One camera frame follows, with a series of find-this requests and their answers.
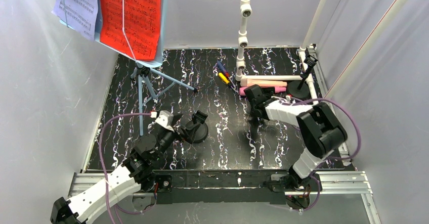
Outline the beige toy microphone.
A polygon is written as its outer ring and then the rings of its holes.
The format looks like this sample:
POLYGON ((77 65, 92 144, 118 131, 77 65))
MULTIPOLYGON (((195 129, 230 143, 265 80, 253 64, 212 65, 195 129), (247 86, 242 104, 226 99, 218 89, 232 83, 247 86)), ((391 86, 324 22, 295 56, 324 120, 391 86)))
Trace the beige toy microphone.
POLYGON ((252 86, 252 85, 259 85, 260 87, 287 87, 287 82, 285 81, 275 81, 275 80, 258 80, 258 79, 241 79, 240 80, 240 86, 246 87, 246 86, 252 86))

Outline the pink toy microphone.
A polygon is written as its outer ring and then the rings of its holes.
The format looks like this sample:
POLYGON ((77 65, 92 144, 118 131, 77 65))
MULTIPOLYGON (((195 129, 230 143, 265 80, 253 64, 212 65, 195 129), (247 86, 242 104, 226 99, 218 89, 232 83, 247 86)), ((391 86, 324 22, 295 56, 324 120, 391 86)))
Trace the pink toy microphone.
MULTIPOLYGON (((240 96, 243 96, 243 97, 245 96, 245 92, 244 92, 245 89, 247 89, 247 87, 241 87, 239 89, 239 95, 240 96)), ((272 95, 286 92, 286 87, 281 87, 281 86, 274 86, 274 87, 265 87, 264 86, 264 87, 261 87, 261 89, 264 93, 271 93, 272 95)))

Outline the black round microphone stand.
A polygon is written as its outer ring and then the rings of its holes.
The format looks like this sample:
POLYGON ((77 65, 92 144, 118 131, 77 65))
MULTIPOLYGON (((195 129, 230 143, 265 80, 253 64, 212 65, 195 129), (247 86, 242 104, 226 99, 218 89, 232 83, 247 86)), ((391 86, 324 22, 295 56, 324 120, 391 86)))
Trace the black round microphone stand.
POLYGON ((208 136, 208 125, 205 123, 208 115, 198 110, 190 121, 182 126, 184 139, 190 143, 202 143, 208 136))

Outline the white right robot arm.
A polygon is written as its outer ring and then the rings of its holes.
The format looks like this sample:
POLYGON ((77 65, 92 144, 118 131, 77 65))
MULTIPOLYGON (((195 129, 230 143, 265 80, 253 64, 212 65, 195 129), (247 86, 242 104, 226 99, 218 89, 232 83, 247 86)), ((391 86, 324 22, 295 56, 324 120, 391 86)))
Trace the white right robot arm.
POLYGON ((265 94, 258 85, 252 85, 244 92, 253 116, 291 124, 301 131, 304 151, 289 168, 288 174, 280 179, 288 189, 305 186, 317 166, 348 138, 346 130, 326 103, 288 104, 265 94))

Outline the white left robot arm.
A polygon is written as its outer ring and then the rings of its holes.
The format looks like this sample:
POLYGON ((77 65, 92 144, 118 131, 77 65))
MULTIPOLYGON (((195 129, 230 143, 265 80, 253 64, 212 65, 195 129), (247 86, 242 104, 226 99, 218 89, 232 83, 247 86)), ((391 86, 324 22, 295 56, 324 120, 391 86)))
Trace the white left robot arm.
POLYGON ((69 199, 57 199, 52 208, 51 223, 93 223, 101 214, 111 214, 111 207, 126 196, 152 186, 153 170, 167 148, 180 139, 174 125, 182 118, 162 110, 153 112, 156 129, 141 137, 128 158, 111 173, 104 172, 104 178, 82 193, 69 199))

